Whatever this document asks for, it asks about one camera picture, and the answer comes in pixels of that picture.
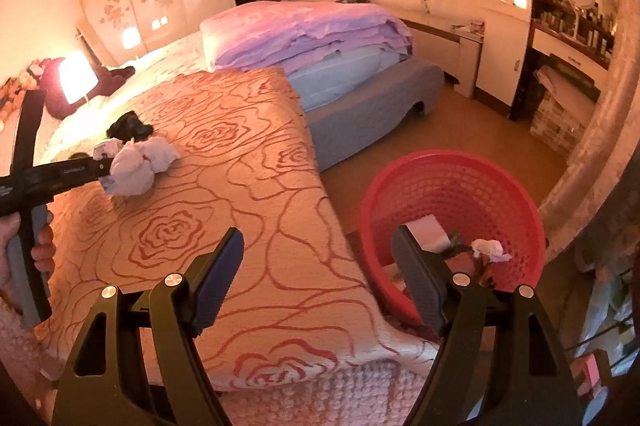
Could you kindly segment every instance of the drawer handle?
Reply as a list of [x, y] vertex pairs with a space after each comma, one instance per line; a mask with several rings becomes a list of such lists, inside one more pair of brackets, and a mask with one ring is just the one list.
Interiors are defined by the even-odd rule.
[[576, 60], [576, 59], [574, 59], [574, 58], [573, 58], [573, 57], [571, 57], [571, 56], [568, 56], [568, 57], [567, 57], [567, 60], [569, 60], [569, 61], [571, 61], [572, 63], [574, 63], [574, 65], [576, 65], [576, 66], [582, 66], [582, 63], [581, 63], [579, 60]]

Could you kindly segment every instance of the silver screw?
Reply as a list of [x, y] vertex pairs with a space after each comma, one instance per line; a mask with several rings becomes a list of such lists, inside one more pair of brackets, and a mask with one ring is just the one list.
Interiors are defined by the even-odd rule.
[[533, 289], [528, 285], [521, 285], [518, 289], [520, 296], [523, 298], [532, 298], [533, 297]]
[[169, 274], [169, 276], [167, 276], [164, 279], [164, 284], [167, 287], [175, 287], [176, 285], [179, 285], [180, 283], [182, 283], [182, 275], [181, 274]]
[[102, 297], [108, 300], [109, 298], [113, 297], [117, 291], [118, 290], [116, 289], [116, 287], [114, 287], [113, 285], [109, 285], [108, 287], [102, 289]]
[[471, 279], [463, 272], [459, 272], [453, 275], [453, 283], [459, 285], [460, 287], [466, 287], [471, 283]]

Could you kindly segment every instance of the purple blanket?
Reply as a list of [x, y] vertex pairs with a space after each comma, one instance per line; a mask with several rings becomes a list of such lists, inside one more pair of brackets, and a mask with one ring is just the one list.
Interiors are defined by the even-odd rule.
[[334, 52], [368, 44], [411, 44], [404, 23], [373, 4], [254, 2], [204, 20], [202, 43], [211, 70], [306, 68]]

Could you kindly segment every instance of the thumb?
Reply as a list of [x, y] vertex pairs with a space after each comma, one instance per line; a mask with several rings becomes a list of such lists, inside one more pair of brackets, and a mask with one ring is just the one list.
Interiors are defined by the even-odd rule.
[[20, 213], [0, 218], [0, 252], [6, 249], [9, 240], [15, 236], [20, 228]]

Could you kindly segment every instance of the gray bed frame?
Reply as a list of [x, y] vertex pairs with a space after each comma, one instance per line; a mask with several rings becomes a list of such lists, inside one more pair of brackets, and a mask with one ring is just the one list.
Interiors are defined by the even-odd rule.
[[305, 114], [323, 171], [382, 139], [418, 105], [434, 109], [444, 84], [435, 64], [410, 57], [377, 73], [355, 90]]

